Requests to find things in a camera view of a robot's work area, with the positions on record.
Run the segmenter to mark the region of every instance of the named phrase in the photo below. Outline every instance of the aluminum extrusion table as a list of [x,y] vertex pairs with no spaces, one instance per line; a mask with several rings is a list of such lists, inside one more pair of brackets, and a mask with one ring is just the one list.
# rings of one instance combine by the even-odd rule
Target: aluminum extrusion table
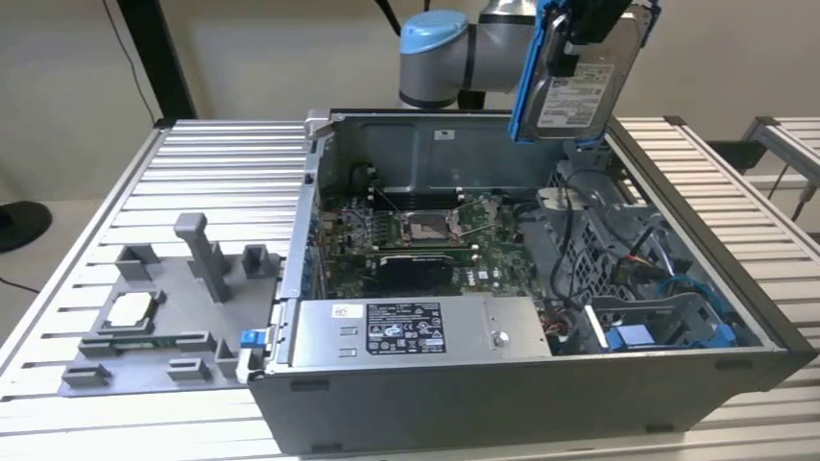
[[[621,122],[720,240],[820,349],[820,248],[685,126]],[[223,251],[287,255],[305,158],[301,122],[180,121],[157,129],[0,350],[0,458],[281,459],[248,390],[56,396],[117,277],[123,244],[187,255],[172,226],[208,213]],[[820,361],[684,434],[383,454],[356,459],[820,459]]]

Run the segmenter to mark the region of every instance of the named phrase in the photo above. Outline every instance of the cable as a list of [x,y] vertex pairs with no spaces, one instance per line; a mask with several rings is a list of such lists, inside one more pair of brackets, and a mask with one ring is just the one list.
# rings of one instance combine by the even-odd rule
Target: cable
[[789,169],[789,164],[787,163],[785,165],[783,165],[783,170],[780,171],[780,175],[777,175],[777,179],[773,181],[773,185],[771,186],[769,195],[767,196],[767,199],[769,200],[771,200],[771,197],[773,197],[775,190],[777,190],[777,187],[780,186],[780,181],[783,181],[783,177],[785,176],[785,171],[788,169]]
[[387,18],[387,22],[389,22],[389,27],[393,29],[396,36],[401,36],[401,24],[399,24],[399,19],[396,18],[396,13],[393,12],[393,7],[389,6],[388,0],[375,0],[376,4],[381,8],[381,13]]
[[643,235],[640,236],[639,241],[632,247],[632,250],[629,250],[629,256],[635,256],[639,254],[640,246],[645,243],[645,240],[647,238],[649,238],[649,235],[652,235],[652,232],[655,232],[653,226],[649,226],[648,228],[645,228],[645,231],[643,232]]
[[655,296],[657,296],[659,298],[664,296],[667,285],[669,285],[669,283],[673,283],[676,281],[683,281],[685,283],[689,283],[699,290],[701,290],[701,292],[705,294],[705,297],[708,298],[708,303],[711,304],[713,308],[717,308],[717,306],[721,305],[717,295],[715,294],[712,289],[708,287],[708,285],[705,285],[704,283],[700,283],[699,281],[696,281],[695,279],[691,279],[687,276],[675,276],[661,281],[657,284],[657,290],[656,290]]
[[795,214],[792,214],[792,221],[797,221],[801,213],[804,212],[805,200],[800,200],[797,207],[795,208]]
[[569,198],[569,193],[567,192],[567,187],[561,187],[564,190],[564,197],[567,198],[567,225],[564,226],[564,239],[561,240],[561,247],[559,248],[559,257],[555,260],[555,264],[552,265],[552,271],[549,272],[549,289],[555,296],[559,297],[559,300],[564,302],[568,306],[573,306],[580,310],[580,306],[577,303],[565,295],[559,292],[556,286],[556,280],[559,277],[559,269],[561,267],[561,263],[567,257],[567,251],[569,250],[569,242],[573,238],[573,201]]
[[137,67],[133,64],[133,60],[131,59],[131,55],[128,54],[128,49],[125,48],[125,44],[123,43],[123,38],[119,35],[119,30],[116,29],[115,17],[112,16],[112,10],[108,8],[108,1],[103,0],[103,7],[105,8],[105,16],[108,17],[108,22],[112,24],[112,29],[115,30],[116,42],[119,43],[119,48],[123,50],[123,55],[125,55],[125,59],[128,60],[128,65],[131,66],[131,76],[133,77],[133,84],[137,87],[137,92],[140,93],[140,99],[143,99],[143,104],[145,105],[145,110],[148,111],[148,117],[151,117],[151,125],[156,121],[156,116],[153,115],[153,110],[151,110],[151,105],[148,104],[148,99],[145,99],[145,94],[143,92],[143,87],[140,86],[140,79],[137,78]]
[[20,290],[31,291],[35,294],[40,294],[40,290],[36,290],[31,286],[25,286],[25,285],[20,285],[19,283],[13,283],[12,281],[8,281],[8,280],[3,279],[1,277],[0,277],[0,283],[5,283],[7,285],[12,286],[13,288],[19,288]]

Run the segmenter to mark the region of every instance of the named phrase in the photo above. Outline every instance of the hard drive label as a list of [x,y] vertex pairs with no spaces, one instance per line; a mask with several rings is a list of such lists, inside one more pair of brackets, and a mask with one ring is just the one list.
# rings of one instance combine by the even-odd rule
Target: hard drive label
[[368,304],[368,352],[444,353],[444,320],[439,303]]
[[552,79],[539,128],[587,128],[604,99],[613,65],[579,64],[573,77]]

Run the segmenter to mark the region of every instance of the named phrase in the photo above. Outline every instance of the black cable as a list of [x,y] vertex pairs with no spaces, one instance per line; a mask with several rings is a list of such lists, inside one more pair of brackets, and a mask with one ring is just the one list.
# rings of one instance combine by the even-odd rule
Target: black cable
[[3,279],[1,277],[0,277],[0,283],[5,283],[7,285],[12,286],[13,288],[19,288],[20,290],[31,291],[35,294],[40,294],[40,290],[36,290],[31,286],[25,286],[25,285],[20,285],[19,283],[13,283],[12,281],[8,281],[8,280]]
[[629,250],[629,256],[635,256],[639,254],[640,246],[645,242],[645,239],[649,238],[649,235],[652,235],[652,232],[655,232],[653,226],[649,226],[648,228],[645,228],[645,231],[643,232],[643,235],[640,236],[639,241],[633,245],[632,250]]
[[116,24],[115,24],[115,17],[112,16],[112,10],[108,8],[107,0],[103,0],[103,7],[105,8],[105,16],[108,17],[108,21],[112,24],[112,29],[115,30],[115,36],[116,36],[116,42],[119,43],[119,48],[123,50],[123,55],[125,55],[125,59],[128,60],[128,65],[131,66],[131,76],[133,77],[133,84],[137,87],[137,92],[140,93],[140,99],[143,99],[143,104],[145,105],[148,116],[151,117],[151,125],[153,125],[153,122],[156,121],[156,116],[153,115],[153,110],[151,110],[148,99],[145,99],[143,87],[140,86],[140,79],[137,79],[137,68],[133,64],[133,60],[131,59],[131,55],[128,54],[125,44],[123,43],[123,38],[121,36],[119,36],[119,30],[116,29]]
[[792,214],[792,221],[797,221],[801,213],[804,212],[805,200],[800,200],[797,207],[795,208],[795,214]]
[[387,18],[387,22],[389,22],[389,27],[393,29],[396,36],[401,36],[401,24],[399,24],[399,18],[396,18],[396,13],[393,12],[393,7],[389,6],[388,0],[375,0],[376,4],[381,8],[381,13]]
[[569,198],[567,187],[561,187],[561,189],[564,190],[564,196],[567,197],[567,225],[564,226],[564,239],[561,241],[561,247],[559,248],[559,257],[555,260],[555,264],[552,265],[552,271],[549,272],[549,289],[552,290],[555,296],[559,297],[559,300],[561,300],[567,306],[580,309],[580,306],[576,304],[576,302],[568,296],[563,295],[559,292],[556,286],[559,269],[561,267],[561,263],[564,262],[564,258],[567,257],[567,251],[569,250],[569,242],[573,239],[573,201]]
[[773,182],[773,185],[771,187],[771,191],[769,191],[769,196],[767,197],[767,199],[771,200],[771,197],[773,197],[773,192],[775,190],[777,190],[777,187],[780,186],[780,181],[783,180],[783,177],[785,176],[785,170],[789,169],[789,164],[787,163],[785,165],[783,165],[783,171],[780,171],[780,175],[777,176],[777,179]]

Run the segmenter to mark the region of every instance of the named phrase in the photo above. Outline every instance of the blue latch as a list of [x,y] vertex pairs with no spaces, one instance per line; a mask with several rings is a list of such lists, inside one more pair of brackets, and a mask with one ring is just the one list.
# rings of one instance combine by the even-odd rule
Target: blue latch
[[243,349],[264,349],[268,343],[268,335],[264,329],[247,329],[240,336],[240,347]]

